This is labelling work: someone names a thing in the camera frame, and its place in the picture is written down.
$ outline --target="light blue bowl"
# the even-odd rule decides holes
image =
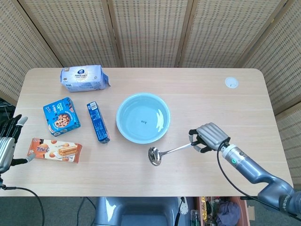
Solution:
[[[119,106],[116,123],[126,139],[137,144],[148,144],[159,140],[167,132],[170,112],[158,96],[136,93]]]

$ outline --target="floor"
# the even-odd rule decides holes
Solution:
[[[45,226],[76,226],[81,197],[42,197],[41,200]],[[301,222],[270,212],[255,201],[248,201],[248,205],[255,207],[255,221],[250,221],[251,226],[301,226]],[[42,223],[40,205],[34,197],[0,197],[0,206],[1,226],[39,226]],[[79,226],[90,226],[94,214],[94,207],[86,199],[79,213]]]

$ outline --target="metal robot hand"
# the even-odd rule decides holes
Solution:
[[[193,135],[197,135],[197,141],[193,141]],[[214,123],[190,130],[189,140],[198,152],[222,152],[223,158],[252,184],[268,183],[258,193],[261,202],[290,216],[301,213],[301,192],[295,192],[289,183],[267,172],[236,145],[230,145],[230,137]]]
[[[13,159],[21,129],[28,119],[27,117],[21,117],[22,115],[18,115],[10,120],[0,122],[0,175],[9,170],[10,166],[27,163],[35,156],[32,154],[26,159]]]

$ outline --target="table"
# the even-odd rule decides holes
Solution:
[[[79,163],[34,159],[11,167],[2,175],[7,186],[26,187],[39,196],[236,196],[223,177],[216,152],[201,154],[193,148],[164,157],[158,167],[150,164],[147,151],[161,151],[189,142],[188,131],[214,122],[262,167],[292,184],[263,75],[255,69],[206,68],[104,68],[111,87],[69,93],[60,84],[60,68],[35,68],[24,80],[15,115],[28,116],[16,146],[15,158],[24,158],[31,139],[53,139],[42,107],[70,97],[81,127],[57,140],[83,145]],[[229,76],[239,86],[225,85]],[[136,92],[160,96],[171,112],[168,132],[157,142],[134,144],[119,133],[118,106]],[[96,101],[106,121],[111,141],[97,141],[86,104]],[[250,195],[265,184],[250,184],[221,158],[230,179]],[[0,191],[1,196],[28,196],[23,191]]]

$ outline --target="cookie box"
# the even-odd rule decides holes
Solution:
[[[33,138],[27,156],[35,153],[37,159],[79,162],[82,145],[72,142]]]
[[[87,107],[98,141],[102,144],[108,143],[110,137],[97,103],[95,101],[91,102],[87,104]]]
[[[53,136],[59,136],[80,127],[79,118],[69,97],[43,107],[48,128]]]
[[[105,89],[110,85],[100,65],[65,67],[61,71],[61,84],[69,92]]]

